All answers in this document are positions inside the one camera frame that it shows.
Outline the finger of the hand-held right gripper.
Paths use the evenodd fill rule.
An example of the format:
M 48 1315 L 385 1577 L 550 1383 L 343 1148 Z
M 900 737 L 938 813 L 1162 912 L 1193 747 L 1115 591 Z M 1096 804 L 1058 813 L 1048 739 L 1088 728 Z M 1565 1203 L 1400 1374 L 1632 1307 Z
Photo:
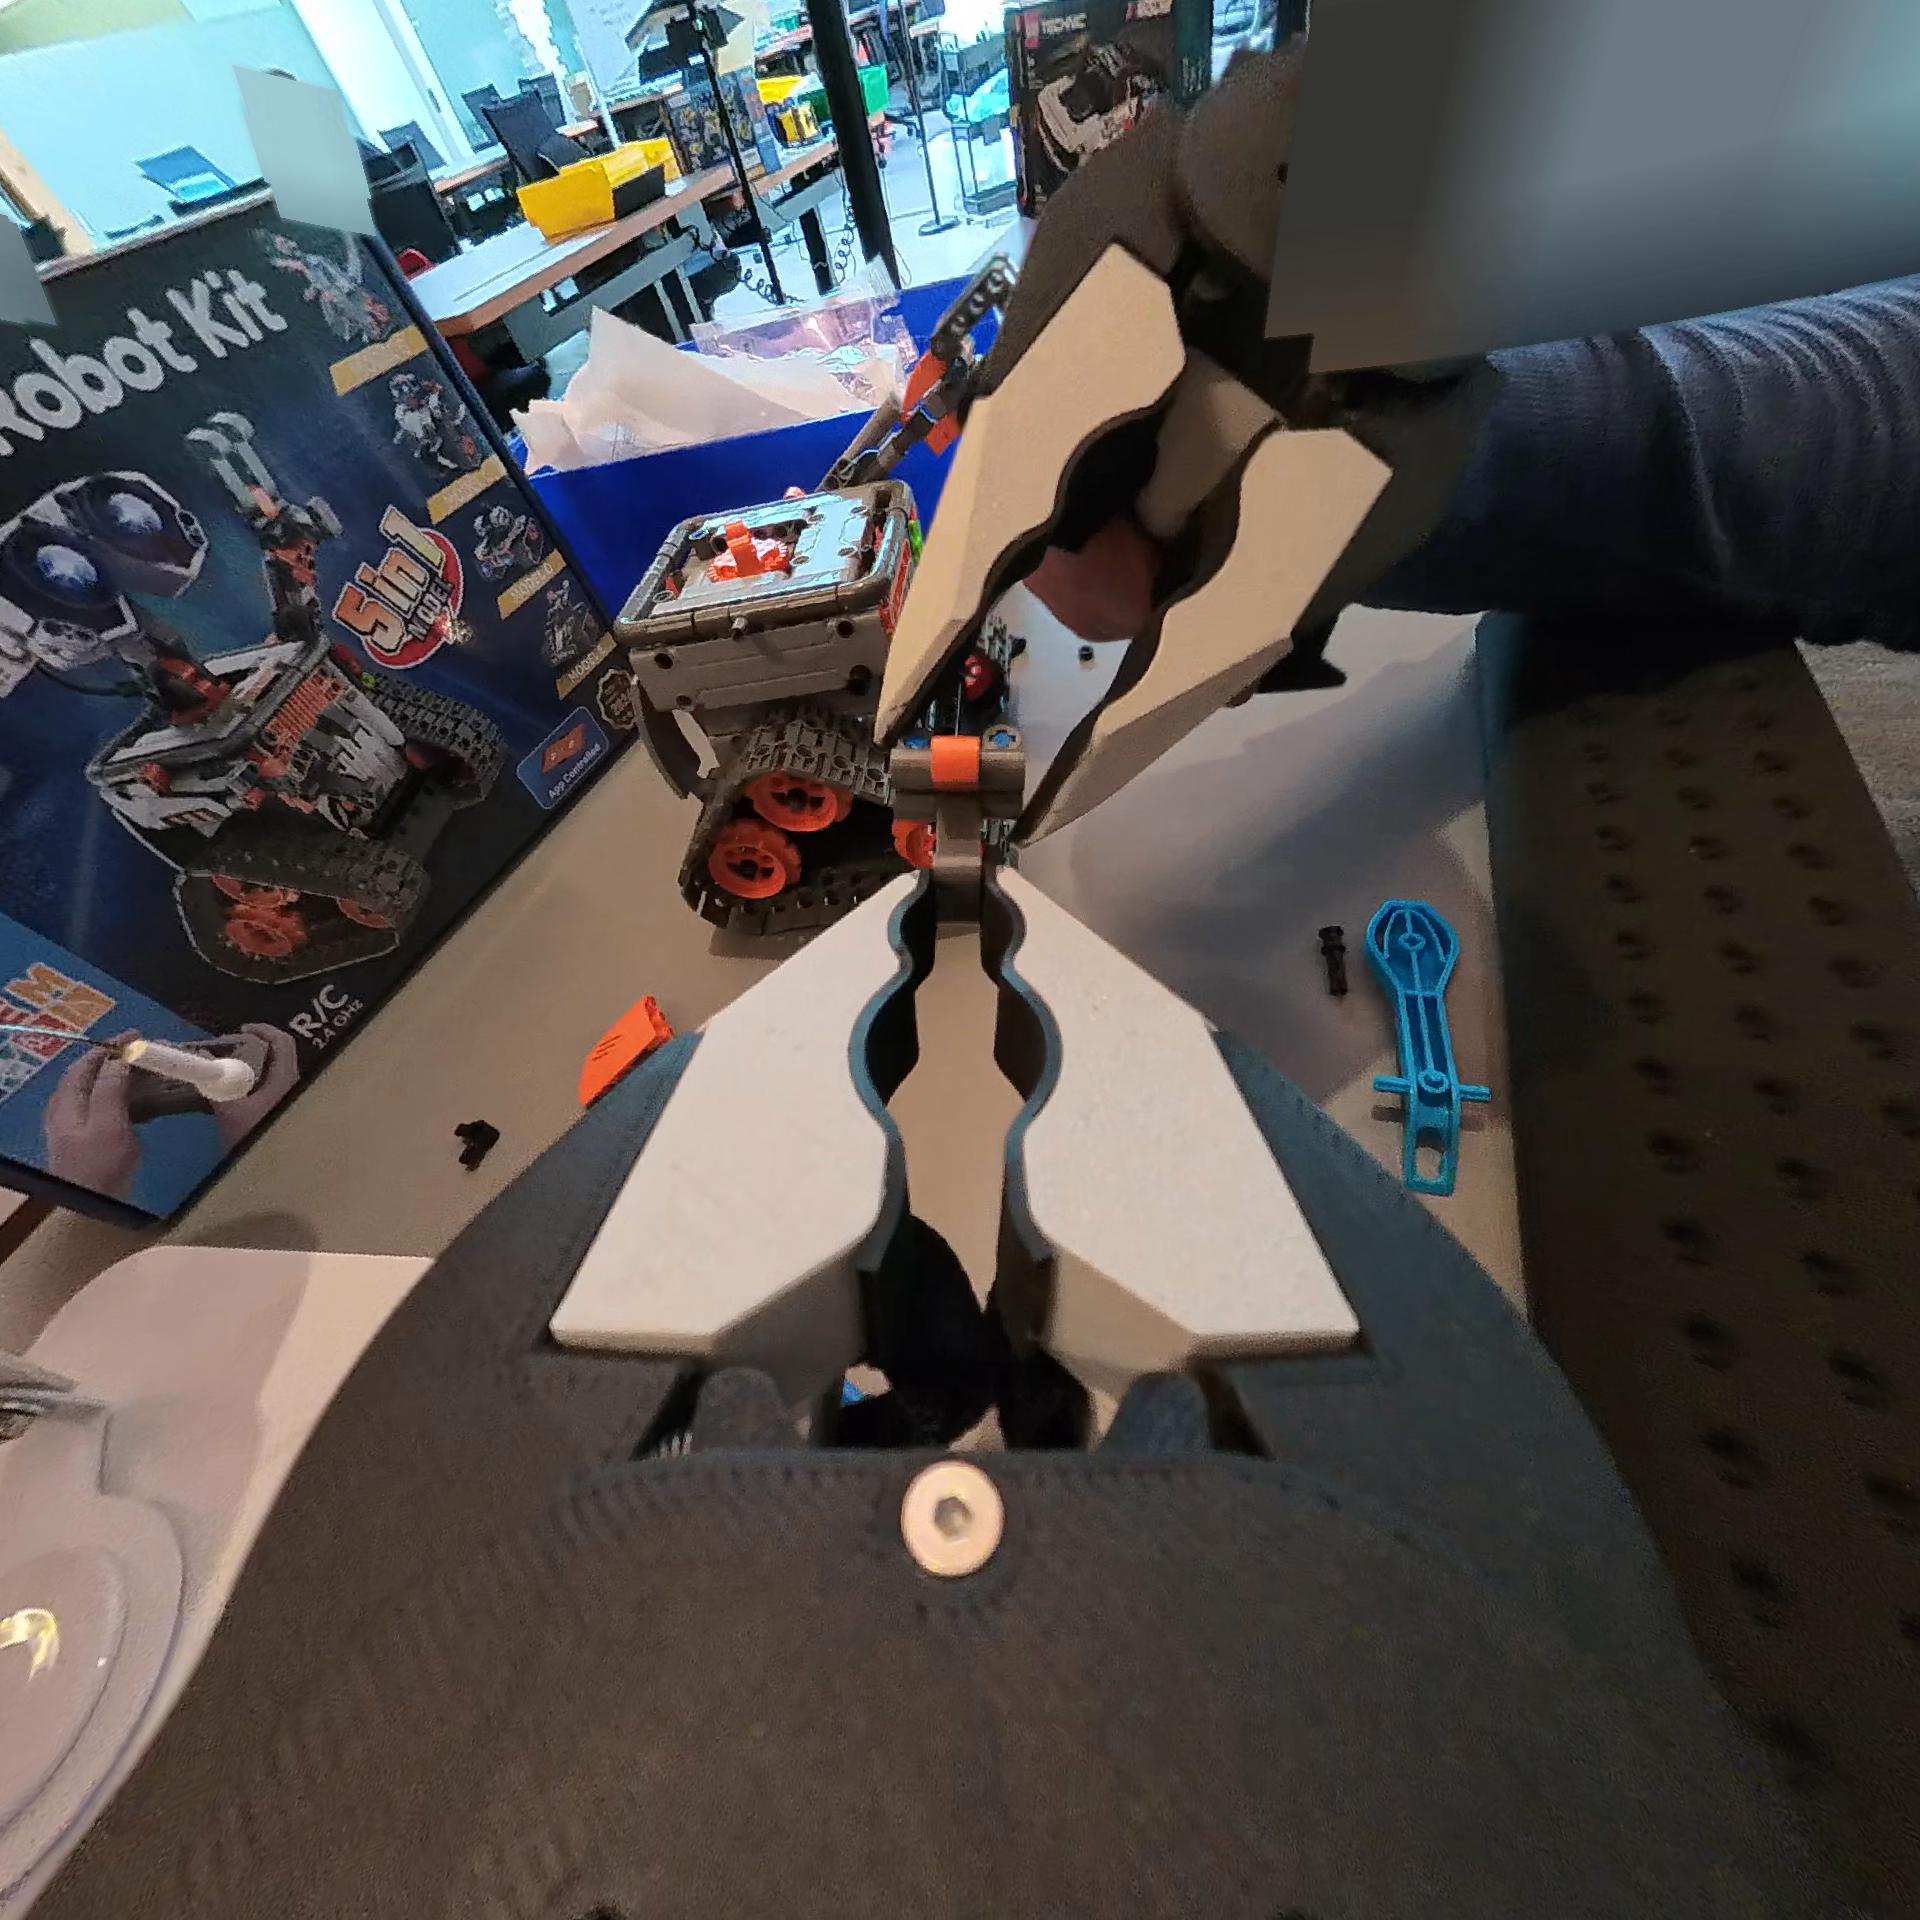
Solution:
M 879 743 L 900 743 L 993 602 L 1031 566 L 1073 467 L 1098 439 L 1166 401 L 1183 365 L 1168 281 L 1113 243 L 999 382 L 980 387 L 900 610 Z
M 1352 431 L 1293 427 L 1231 372 L 1185 372 L 1140 515 L 1172 543 L 1187 509 L 1193 572 L 1058 752 L 1022 838 L 1090 813 L 1280 663 L 1389 482 Z

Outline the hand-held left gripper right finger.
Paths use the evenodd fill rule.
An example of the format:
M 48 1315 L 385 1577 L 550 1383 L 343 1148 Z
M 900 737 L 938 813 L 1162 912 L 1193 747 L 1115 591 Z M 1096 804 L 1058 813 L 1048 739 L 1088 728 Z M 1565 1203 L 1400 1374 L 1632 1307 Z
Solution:
M 991 1317 L 1012 1442 L 1155 1376 L 1345 1364 L 1362 1321 L 1217 1028 L 1031 880 L 991 882 L 1003 1150 Z

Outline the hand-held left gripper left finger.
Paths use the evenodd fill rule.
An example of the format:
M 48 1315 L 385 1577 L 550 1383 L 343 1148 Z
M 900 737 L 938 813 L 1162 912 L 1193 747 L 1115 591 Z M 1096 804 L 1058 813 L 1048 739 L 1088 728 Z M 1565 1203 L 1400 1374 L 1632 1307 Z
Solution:
M 925 876 L 898 876 L 702 1028 L 562 1296 L 558 1345 L 767 1372 L 788 1404 L 868 1349 L 909 1207 L 890 1100 L 919 1064 Z

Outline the dark grey connector piece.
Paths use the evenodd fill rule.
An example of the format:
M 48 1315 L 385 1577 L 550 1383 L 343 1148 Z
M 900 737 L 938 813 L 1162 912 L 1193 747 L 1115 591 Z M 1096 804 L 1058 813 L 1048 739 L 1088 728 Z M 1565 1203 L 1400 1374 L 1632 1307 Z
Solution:
M 978 925 L 991 872 L 987 811 L 978 790 L 942 790 L 927 821 L 932 842 L 932 893 L 938 923 Z

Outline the person's right forearm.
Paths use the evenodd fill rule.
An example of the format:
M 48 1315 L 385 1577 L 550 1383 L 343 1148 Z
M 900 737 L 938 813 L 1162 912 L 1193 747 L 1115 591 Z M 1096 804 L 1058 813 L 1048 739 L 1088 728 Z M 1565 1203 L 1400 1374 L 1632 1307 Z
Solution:
M 1497 363 L 1447 515 L 1366 604 L 1714 608 L 1917 650 L 1917 275 Z

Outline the black toy kit box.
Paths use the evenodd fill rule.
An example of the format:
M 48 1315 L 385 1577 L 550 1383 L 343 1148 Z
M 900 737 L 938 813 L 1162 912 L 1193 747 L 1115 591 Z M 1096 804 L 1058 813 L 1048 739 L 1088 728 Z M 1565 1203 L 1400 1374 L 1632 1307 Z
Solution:
M 1003 15 L 1016 178 L 1037 218 L 1094 154 L 1214 78 L 1214 1 L 1031 1 Z

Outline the orange wedge panel brick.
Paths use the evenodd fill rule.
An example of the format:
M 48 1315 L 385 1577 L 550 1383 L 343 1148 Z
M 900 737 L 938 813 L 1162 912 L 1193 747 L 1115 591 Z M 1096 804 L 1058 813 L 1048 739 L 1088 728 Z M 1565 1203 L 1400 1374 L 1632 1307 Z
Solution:
M 657 1057 L 678 1038 L 670 1018 L 653 994 L 640 996 L 588 1049 L 579 1079 L 579 1102 L 590 1108 L 626 1079 L 640 1064 Z

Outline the light blue brick separator tool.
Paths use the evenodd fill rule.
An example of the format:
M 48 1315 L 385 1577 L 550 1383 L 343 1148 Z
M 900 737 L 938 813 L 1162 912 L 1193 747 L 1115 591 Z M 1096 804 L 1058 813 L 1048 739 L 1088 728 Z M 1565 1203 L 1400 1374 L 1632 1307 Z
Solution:
M 1463 1117 L 1493 1100 L 1489 1087 L 1465 1081 L 1457 1070 L 1449 1015 L 1457 931 L 1427 901 L 1387 899 L 1368 925 L 1366 950 L 1394 1017 L 1398 1066 L 1373 1087 L 1404 1102 L 1406 1186 L 1453 1195 Z

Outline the black support pole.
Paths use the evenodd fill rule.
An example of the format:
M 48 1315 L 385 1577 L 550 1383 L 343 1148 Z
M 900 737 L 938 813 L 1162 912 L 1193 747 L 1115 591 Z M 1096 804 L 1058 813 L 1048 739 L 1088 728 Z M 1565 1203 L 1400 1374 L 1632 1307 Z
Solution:
M 839 165 L 862 256 L 868 262 L 881 262 L 892 289 L 900 290 L 900 256 L 892 214 L 881 190 L 871 110 L 858 76 L 849 7 L 843 1 L 807 1 L 807 19 L 818 76 L 830 98 Z

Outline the partly built toy robot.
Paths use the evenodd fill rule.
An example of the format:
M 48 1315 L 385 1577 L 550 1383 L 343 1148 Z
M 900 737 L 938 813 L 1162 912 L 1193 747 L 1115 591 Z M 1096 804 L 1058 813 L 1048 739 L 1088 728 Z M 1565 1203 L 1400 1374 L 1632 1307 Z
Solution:
M 845 918 L 938 851 L 932 804 L 898 811 L 877 741 L 881 678 L 925 553 L 902 473 L 959 437 L 984 351 L 1020 268 L 993 252 L 936 323 L 898 399 L 883 403 L 811 492 L 693 515 L 617 619 L 638 688 L 691 720 L 714 769 L 681 866 L 687 904 L 742 939 L 799 937 Z

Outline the blue storage bin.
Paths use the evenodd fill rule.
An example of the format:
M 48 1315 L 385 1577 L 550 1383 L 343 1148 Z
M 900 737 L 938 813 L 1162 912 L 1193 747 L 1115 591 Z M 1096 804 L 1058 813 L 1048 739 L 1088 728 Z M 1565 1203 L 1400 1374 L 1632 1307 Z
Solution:
M 967 289 L 970 275 L 900 292 L 883 289 L 877 275 L 858 275 L 851 294 L 782 306 L 735 323 L 698 323 L 695 338 L 681 346 L 757 357 L 828 353 L 856 344 L 898 346 L 906 372 L 892 399 L 900 399 L 938 323 Z M 811 492 L 830 475 L 877 408 L 858 423 L 788 425 L 603 467 L 529 471 L 529 477 L 607 606 L 617 608 L 678 522 L 763 505 L 792 490 Z

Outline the yellow storage bin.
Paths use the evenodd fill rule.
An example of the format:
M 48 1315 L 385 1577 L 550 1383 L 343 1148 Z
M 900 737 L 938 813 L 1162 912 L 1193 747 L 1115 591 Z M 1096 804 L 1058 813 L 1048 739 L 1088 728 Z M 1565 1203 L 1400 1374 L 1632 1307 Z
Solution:
M 533 226 L 558 241 L 653 205 L 681 176 L 670 140 L 640 140 L 520 186 L 516 201 Z

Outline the black dimpled pad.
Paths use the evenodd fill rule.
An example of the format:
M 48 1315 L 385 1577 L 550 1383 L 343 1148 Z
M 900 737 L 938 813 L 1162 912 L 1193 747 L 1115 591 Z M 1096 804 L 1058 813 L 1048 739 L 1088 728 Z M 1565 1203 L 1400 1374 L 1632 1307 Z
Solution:
M 1917 897 L 1790 640 L 1476 629 L 1535 1321 L 1879 1916 L 1919 1876 Z

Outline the white book stand base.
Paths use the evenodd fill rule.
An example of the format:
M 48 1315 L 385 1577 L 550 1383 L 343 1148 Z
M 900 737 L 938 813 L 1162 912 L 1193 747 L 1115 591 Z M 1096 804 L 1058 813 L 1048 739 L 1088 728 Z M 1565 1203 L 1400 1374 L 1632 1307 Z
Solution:
M 465 1220 L 216 1205 L 5 1353 L 3 1883 L 26 1916 L 155 1739 L 353 1361 Z

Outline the blue robot kit box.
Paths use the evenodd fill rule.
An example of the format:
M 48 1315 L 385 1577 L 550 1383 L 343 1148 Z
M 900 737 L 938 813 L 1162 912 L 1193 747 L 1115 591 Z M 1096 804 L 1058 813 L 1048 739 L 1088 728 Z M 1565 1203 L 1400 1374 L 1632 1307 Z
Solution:
M 641 731 L 392 252 L 263 190 L 3 353 L 5 1188 L 164 1220 Z

